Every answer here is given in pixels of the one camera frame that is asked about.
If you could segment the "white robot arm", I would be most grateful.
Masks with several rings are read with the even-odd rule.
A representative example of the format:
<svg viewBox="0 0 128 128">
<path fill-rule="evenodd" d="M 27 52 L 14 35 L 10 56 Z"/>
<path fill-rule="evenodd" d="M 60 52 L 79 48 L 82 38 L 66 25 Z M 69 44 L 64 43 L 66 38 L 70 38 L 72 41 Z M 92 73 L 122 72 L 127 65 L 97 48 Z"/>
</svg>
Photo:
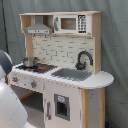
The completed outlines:
<svg viewBox="0 0 128 128">
<path fill-rule="evenodd" d="M 36 128 L 28 122 L 28 114 L 15 92 L 2 82 L 12 70 L 12 60 L 0 50 L 0 128 Z"/>
</svg>

